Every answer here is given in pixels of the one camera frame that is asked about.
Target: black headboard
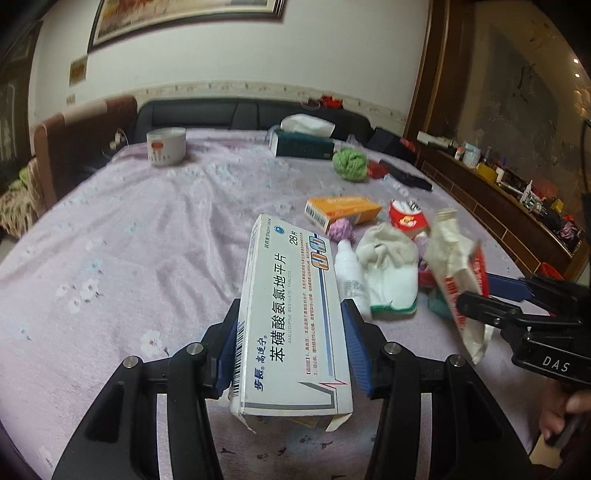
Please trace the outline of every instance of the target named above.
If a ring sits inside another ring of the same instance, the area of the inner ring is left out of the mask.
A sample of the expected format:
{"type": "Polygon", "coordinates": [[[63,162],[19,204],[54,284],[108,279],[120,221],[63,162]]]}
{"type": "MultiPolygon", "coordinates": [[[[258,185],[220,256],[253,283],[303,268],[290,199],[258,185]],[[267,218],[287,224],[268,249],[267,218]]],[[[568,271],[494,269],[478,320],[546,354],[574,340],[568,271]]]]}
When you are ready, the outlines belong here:
{"type": "Polygon", "coordinates": [[[297,102],[251,98],[191,98],[152,100],[138,112],[131,143],[146,141],[146,134],[157,128],[220,128],[230,130],[269,130],[290,115],[305,113],[336,125],[332,138],[347,140],[349,135],[366,145],[374,133],[369,120],[344,109],[304,109],[297,102]]]}

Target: bed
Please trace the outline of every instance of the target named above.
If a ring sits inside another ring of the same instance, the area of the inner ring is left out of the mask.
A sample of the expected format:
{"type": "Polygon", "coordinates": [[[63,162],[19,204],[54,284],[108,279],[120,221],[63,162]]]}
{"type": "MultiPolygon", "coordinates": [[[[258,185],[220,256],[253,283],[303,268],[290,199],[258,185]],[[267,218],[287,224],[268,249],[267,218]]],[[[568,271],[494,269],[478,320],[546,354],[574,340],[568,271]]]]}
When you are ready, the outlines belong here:
{"type": "MultiPolygon", "coordinates": [[[[361,194],[384,206],[414,198],[429,220],[454,207],[464,234],[482,240],[487,270],[521,276],[491,235],[437,185],[428,193],[390,176],[348,183],[331,162],[273,157],[262,131],[190,129],[187,142],[189,159],[162,169],[150,166],[144,143],[124,148],[58,201],[0,264],[0,419],[44,480],[125,357],[165,358],[223,319],[241,294],[249,234],[260,213],[310,229],[303,211],[312,196],[361,194]]],[[[366,153],[422,176],[405,162],[366,153]]],[[[465,354],[455,326],[426,304],[421,294],[412,318],[376,323],[417,355],[465,354]]],[[[530,450],[543,379],[511,364],[498,333],[476,370],[530,450]]],[[[225,396],[208,401],[225,477],[362,478],[381,405],[356,387],[353,396],[352,418],[333,433],[261,418],[254,435],[231,416],[225,396]]],[[[426,478],[430,449],[428,397],[423,403],[418,478],[426,478]]],[[[165,398],[158,408],[160,470],[168,479],[165,398]]]]}

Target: picture frame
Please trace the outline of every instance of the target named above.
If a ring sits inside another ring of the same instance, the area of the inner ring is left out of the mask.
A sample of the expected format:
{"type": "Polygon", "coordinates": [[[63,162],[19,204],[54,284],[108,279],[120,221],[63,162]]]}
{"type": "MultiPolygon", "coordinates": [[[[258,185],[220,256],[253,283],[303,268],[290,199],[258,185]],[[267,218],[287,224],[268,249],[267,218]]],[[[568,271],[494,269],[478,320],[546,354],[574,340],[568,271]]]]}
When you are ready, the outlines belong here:
{"type": "Polygon", "coordinates": [[[202,21],[282,19],[287,0],[101,0],[88,53],[135,35],[202,21]]]}
{"type": "Polygon", "coordinates": [[[86,66],[88,65],[88,55],[81,59],[74,60],[70,64],[70,86],[86,80],[86,66]]]}

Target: blue gripper pad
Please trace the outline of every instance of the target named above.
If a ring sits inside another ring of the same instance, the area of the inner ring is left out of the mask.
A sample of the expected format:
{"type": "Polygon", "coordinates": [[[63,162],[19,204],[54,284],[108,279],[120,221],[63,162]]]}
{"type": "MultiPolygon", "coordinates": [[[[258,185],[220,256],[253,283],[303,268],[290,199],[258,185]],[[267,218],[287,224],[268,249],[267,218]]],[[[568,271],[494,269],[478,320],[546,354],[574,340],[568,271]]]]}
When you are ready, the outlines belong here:
{"type": "Polygon", "coordinates": [[[363,390],[368,397],[371,397],[374,390],[371,378],[371,361],[361,337],[361,333],[353,318],[353,315],[359,315],[359,312],[350,312],[345,302],[340,304],[340,309],[343,314],[349,367],[353,370],[358,387],[363,390]]]}
{"type": "Polygon", "coordinates": [[[488,277],[489,294],[493,297],[513,301],[529,300],[532,297],[530,289],[521,280],[501,277],[492,273],[486,275],[488,277]]]}
{"type": "Polygon", "coordinates": [[[222,395],[225,389],[230,387],[234,375],[234,356],[236,354],[236,327],[238,325],[238,316],[234,318],[232,328],[226,337],[222,354],[217,361],[217,380],[214,390],[218,395],[222,395]]]}

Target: brown sofa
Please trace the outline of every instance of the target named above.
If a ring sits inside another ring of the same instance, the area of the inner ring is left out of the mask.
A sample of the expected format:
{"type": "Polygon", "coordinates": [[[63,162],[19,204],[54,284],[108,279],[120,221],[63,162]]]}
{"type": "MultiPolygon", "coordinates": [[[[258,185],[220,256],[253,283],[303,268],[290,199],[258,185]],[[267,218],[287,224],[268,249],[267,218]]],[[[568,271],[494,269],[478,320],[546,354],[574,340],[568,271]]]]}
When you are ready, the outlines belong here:
{"type": "Polygon", "coordinates": [[[36,128],[35,154],[47,210],[78,185],[82,160],[108,150],[118,128],[129,131],[137,109],[131,95],[97,100],[57,113],[36,128]]]}

